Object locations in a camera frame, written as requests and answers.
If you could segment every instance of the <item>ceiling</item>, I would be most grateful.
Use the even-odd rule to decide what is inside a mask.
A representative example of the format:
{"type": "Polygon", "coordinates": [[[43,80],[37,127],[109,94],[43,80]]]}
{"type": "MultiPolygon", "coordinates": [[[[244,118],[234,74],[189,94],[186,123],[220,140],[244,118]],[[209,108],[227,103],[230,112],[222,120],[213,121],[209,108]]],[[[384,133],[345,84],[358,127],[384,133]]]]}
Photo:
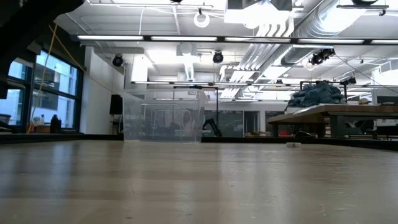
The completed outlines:
{"type": "MultiPolygon", "coordinates": [[[[129,0],[101,0],[102,3],[131,3],[129,0]]],[[[137,0],[134,3],[168,4],[169,0],[137,0]]],[[[298,24],[321,0],[304,0],[304,10],[294,14],[295,24],[298,24]]],[[[58,24],[70,34],[98,34],[98,35],[255,35],[257,29],[248,29],[242,24],[226,24],[222,19],[226,0],[184,0],[184,4],[214,5],[213,10],[204,9],[203,12],[213,14],[210,24],[206,28],[199,28],[193,22],[196,9],[178,9],[177,18],[171,9],[153,9],[147,7],[115,7],[92,6],[87,2],[75,11],[61,15],[58,24]]],[[[355,38],[388,38],[398,36],[398,4],[391,4],[385,16],[379,16],[378,11],[368,11],[361,16],[352,26],[344,30],[339,37],[355,38]]],[[[150,57],[153,67],[149,70],[151,79],[156,76],[172,76],[184,71],[182,63],[173,62],[178,43],[157,42],[100,42],[104,49],[117,51],[120,48],[142,47],[150,57]]],[[[199,53],[202,54],[201,63],[195,63],[195,71],[219,73],[221,65],[211,62],[212,54],[222,50],[226,63],[239,63],[245,55],[249,44],[223,44],[202,43],[197,44],[199,53]]],[[[398,47],[383,46],[335,46],[337,57],[333,57],[313,70],[306,68],[292,68],[286,74],[287,79],[326,79],[332,80],[346,72],[357,68],[365,75],[370,75],[370,70],[377,67],[378,63],[388,61],[390,57],[398,57],[398,47]]],[[[370,82],[362,75],[357,76],[357,82],[370,82]]]]}

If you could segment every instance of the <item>white ceiling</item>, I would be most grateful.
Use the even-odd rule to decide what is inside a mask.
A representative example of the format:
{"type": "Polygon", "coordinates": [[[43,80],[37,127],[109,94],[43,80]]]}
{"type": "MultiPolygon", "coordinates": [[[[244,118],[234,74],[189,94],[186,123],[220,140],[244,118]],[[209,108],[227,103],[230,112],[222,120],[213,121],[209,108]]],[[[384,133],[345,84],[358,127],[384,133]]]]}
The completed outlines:
{"type": "MultiPolygon", "coordinates": [[[[111,0],[102,0],[102,3],[111,2],[111,0]]],[[[114,0],[117,3],[131,2],[129,0],[114,0]]],[[[141,0],[141,2],[150,3],[168,3],[169,0],[141,0]]],[[[203,0],[184,0],[187,4],[202,4],[203,0]]],[[[212,13],[222,14],[226,0],[205,0],[205,4],[212,4],[218,10],[212,13]]],[[[297,23],[306,15],[320,0],[304,0],[304,11],[297,13],[295,22],[297,23]]],[[[379,37],[379,38],[396,38],[398,35],[398,17],[396,16],[398,5],[393,5],[384,17],[379,17],[378,12],[367,12],[367,16],[360,17],[351,27],[347,28],[340,34],[340,37],[379,37]]],[[[113,6],[91,6],[85,3],[77,10],[68,15],[61,15],[57,22],[70,34],[131,34],[137,35],[140,28],[140,18],[142,14],[141,34],[158,34],[158,35],[179,35],[177,24],[171,9],[160,9],[164,12],[158,12],[147,8],[144,12],[142,8],[120,8],[113,6]]],[[[177,13],[195,12],[194,9],[177,9],[177,13]]],[[[241,24],[225,24],[223,19],[211,17],[210,25],[206,28],[199,28],[193,23],[194,14],[179,14],[178,25],[181,35],[253,35],[257,31],[245,28],[241,24]]],[[[175,49],[178,43],[153,43],[153,42],[102,42],[103,47],[143,47],[155,67],[160,71],[160,75],[177,75],[177,72],[183,71],[183,65],[180,63],[165,64],[165,58],[175,56],[175,49]]],[[[219,43],[203,43],[197,44],[199,52],[214,52],[222,50],[226,55],[225,62],[239,62],[248,49],[248,44],[219,44],[219,43]]],[[[359,68],[363,72],[369,74],[369,69],[374,68],[373,65],[361,64],[360,57],[365,57],[364,62],[376,63],[384,62],[381,58],[398,57],[398,47],[353,47],[353,46],[336,46],[336,54],[344,57],[345,60],[353,67],[359,68]]],[[[203,55],[202,63],[194,64],[195,71],[216,72],[218,73],[221,65],[213,65],[211,63],[211,55],[203,55]]],[[[288,78],[302,79],[333,79],[343,73],[352,70],[351,67],[345,65],[338,58],[331,58],[323,65],[315,68],[312,72],[306,68],[293,68],[287,73],[288,78]]],[[[155,70],[150,70],[149,75],[155,74],[155,70]]]]}

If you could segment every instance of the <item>white wall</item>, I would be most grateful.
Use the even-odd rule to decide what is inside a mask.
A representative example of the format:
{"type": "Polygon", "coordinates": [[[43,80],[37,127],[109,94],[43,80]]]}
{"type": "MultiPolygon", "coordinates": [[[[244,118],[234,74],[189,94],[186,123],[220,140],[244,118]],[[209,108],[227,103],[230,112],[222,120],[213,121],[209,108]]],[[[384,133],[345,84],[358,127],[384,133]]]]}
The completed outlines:
{"type": "Polygon", "coordinates": [[[86,48],[85,67],[80,132],[111,134],[111,95],[123,93],[124,74],[96,55],[92,47],[86,48]]]}
{"type": "MultiPolygon", "coordinates": [[[[266,131],[266,111],[284,111],[287,103],[284,102],[250,102],[250,103],[219,103],[219,111],[259,111],[260,112],[260,131],[266,131]]],[[[205,105],[205,110],[216,110],[216,102],[209,101],[205,105]]]]}

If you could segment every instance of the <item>clear plastic bin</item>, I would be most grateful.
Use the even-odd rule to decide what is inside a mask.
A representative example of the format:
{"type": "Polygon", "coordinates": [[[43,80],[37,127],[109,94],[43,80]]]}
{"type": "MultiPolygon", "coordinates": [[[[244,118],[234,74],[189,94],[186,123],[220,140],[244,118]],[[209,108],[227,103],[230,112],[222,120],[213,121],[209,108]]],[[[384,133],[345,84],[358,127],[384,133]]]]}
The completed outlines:
{"type": "Polygon", "coordinates": [[[203,90],[126,90],[125,141],[200,142],[205,119],[203,90]]]}

